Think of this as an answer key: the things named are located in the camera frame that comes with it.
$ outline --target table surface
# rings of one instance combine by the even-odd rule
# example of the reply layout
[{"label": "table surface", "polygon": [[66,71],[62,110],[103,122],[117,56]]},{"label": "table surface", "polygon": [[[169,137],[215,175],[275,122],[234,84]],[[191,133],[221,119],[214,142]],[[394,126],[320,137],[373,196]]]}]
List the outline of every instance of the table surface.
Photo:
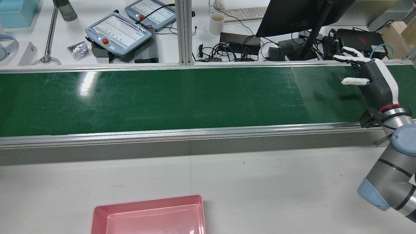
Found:
[{"label": "table surface", "polygon": [[393,209],[378,210],[356,192],[383,150],[341,147],[2,166],[0,231],[87,234],[96,205],[201,194],[208,234],[414,233],[413,222]]},{"label": "table surface", "polygon": [[[51,56],[60,60],[63,65],[93,65],[93,64],[107,64],[108,58],[96,58],[92,54],[83,57],[78,60],[74,60],[68,46],[77,44],[85,40],[85,28],[90,26],[92,23],[102,19],[106,15],[113,12],[115,9],[120,11],[120,14],[127,16],[124,8],[131,4],[132,0],[71,0],[71,4],[78,14],[78,18],[71,22],[66,22],[62,19],[60,13],[58,13],[55,34],[52,42],[52,53]],[[174,0],[164,0],[164,3],[174,3]],[[267,6],[268,0],[258,1],[234,1],[227,0],[227,9],[243,8],[243,7],[256,7],[256,6]],[[192,36],[192,49],[195,56],[198,53],[198,46],[204,44],[204,46],[212,47],[219,42],[219,35],[213,35],[209,32],[209,12],[215,11],[208,6],[207,0],[193,0],[192,10],[195,11],[196,16],[192,18],[192,29],[197,26],[196,35]],[[20,41],[31,41],[37,48],[37,56],[34,60],[40,58],[44,54],[47,34],[49,31],[50,21],[52,17],[53,4],[49,0],[40,0],[37,13],[33,18],[32,25],[24,28],[9,28],[5,29],[6,33],[11,34]],[[243,23],[250,27],[251,30],[256,33],[260,25],[261,20],[249,20]],[[327,26],[321,29],[322,34],[328,34],[331,28],[340,28],[342,26]],[[250,31],[243,27],[239,22],[226,22],[224,24],[224,32],[237,33],[250,35]],[[169,32],[168,29],[164,29],[161,33]],[[160,63],[173,63],[178,64],[178,40],[176,35],[157,35],[158,54]],[[280,40],[288,40],[291,36],[281,35],[276,37],[270,37],[275,42]],[[266,44],[262,49],[263,54],[267,56],[267,48],[273,46],[272,43]],[[124,63],[123,61],[116,59],[114,63]],[[40,64],[39,66],[56,66],[55,63]]]}]

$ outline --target conveyor belt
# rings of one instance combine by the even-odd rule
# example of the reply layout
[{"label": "conveyor belt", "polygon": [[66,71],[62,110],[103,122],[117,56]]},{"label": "conveyor belt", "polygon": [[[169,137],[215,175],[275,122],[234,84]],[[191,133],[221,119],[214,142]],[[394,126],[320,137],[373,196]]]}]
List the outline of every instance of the conveyor belt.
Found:
[{"label": "conveyor belt", "polygon": [[[416,110],[416,71],[388,66]],[[0,74],[0,137],[356,122],[349,66]]]}]

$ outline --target headphones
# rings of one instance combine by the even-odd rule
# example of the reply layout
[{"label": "headphones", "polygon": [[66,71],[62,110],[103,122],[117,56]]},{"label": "headphones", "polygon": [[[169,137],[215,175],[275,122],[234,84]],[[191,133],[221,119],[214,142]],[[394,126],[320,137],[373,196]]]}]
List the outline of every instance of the headphones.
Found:
[{"label": "headphones", "polygon": [[8,40],[13,41],[10,45],[8,45],[6,47],[4,47],[2,44],[0,44],[0,61],[1,61],[5,57],[7,57],[12,51],[17,49],[17,47],[19,46],[19,43],[17,42],[16,38],[14,38],[13,36],[10,36],[8,34],[0,34],[0,39],[8,39]]}]

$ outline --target plastic tray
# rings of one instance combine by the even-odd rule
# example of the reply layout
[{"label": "plastic tray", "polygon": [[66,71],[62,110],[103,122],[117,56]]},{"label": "plastic tray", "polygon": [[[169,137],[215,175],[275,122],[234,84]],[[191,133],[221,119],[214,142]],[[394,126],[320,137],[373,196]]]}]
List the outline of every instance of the plastic tray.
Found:
[{"label": "plastic tray", "polygon": [[0,0],[0,24],[3,28],[29,27],[39,0]]},{"label": "plastic tray", "polygon": [[205,234],[201,195],[99,205],[91,234]]}]

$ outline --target white mug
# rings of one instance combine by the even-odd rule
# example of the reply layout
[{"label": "white mug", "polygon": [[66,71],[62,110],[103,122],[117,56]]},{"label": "white mug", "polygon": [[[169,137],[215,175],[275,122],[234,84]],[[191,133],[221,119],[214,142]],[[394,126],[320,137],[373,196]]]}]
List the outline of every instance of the white mug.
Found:
[{"label": "white mug", "polygon": [[224,15],[212,13],[209,19],[209,31],[214,35],[220,35],[224,28]]}]

